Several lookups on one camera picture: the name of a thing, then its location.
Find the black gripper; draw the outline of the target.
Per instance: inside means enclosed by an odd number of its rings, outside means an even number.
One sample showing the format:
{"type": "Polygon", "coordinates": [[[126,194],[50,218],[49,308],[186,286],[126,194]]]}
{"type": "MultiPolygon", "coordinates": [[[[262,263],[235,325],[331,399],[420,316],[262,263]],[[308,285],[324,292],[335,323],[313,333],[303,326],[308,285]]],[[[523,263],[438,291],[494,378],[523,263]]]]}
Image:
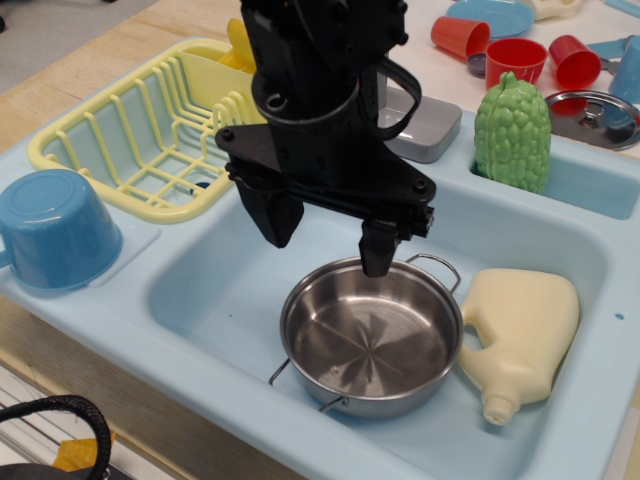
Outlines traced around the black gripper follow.
{"type": "Polygon", "coordinates": [[[245,210],[277,248],[313,204],[364,220],[363,272],[384,277],[400,241],[426,236],[433,222],[434,182],[356,118],[228,126],[215,141],[245,210]]]}

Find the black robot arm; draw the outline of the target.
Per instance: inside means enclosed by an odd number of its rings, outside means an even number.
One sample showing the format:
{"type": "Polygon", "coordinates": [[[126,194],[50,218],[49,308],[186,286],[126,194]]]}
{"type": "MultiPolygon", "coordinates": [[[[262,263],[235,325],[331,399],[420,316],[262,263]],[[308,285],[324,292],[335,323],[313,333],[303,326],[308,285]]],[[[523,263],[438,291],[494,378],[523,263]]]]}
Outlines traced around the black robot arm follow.
{"type": "Polygon", "coordinates": [[[388,56],[408,39],[407,9],[403,1],[242,3],[264,121],[226,127],[216,142],[269,243],[286,246],[308,204],[357,217],[363,271],[382,277],[402,241],[427,234],[435,184],[389,148],[408,120],[378,123],[380,77],[414,102],[422,97],[388,56]]]}

